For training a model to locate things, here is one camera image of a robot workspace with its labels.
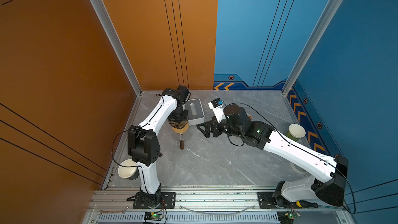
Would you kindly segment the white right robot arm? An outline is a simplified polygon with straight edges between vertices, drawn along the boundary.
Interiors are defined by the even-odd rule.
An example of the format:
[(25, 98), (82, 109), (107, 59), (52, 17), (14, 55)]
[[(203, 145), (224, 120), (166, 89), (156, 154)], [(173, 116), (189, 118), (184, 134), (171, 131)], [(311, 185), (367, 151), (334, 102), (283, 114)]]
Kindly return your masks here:
[(323, 155), (281, 134), (271, 123), (252, 121), (244, 108), (230, 104), (212, 107), (210, 121), (198, 124), (206, 138), (226, 134), (241, 138), (243, 144), (276, 154), (310, 174), (296, 181), (280, 181), (272, 195), (280, 208), (317, 208), (311, 199), (336, 207), (344, 205), (348, 185), (348, 159)]

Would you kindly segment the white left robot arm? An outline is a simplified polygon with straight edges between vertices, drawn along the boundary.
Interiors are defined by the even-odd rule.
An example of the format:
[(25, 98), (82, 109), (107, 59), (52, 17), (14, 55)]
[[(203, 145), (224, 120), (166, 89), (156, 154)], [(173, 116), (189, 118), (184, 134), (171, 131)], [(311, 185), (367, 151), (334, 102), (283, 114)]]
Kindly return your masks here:
[(136, 163), (141, 187), (136, 199), (150, 208), (161, 204), (161, 184), (157, 176), (157, 164), (161, 154), (158, 134), (165, 122), (185, 132), (188, 127), (188, 110), (183, 108), (189, 98), (189, 89), (178, 86), (167, 88), (160, 94), (160, 101), (154, 110), (138, 126), (127, 131), (127, 153)]

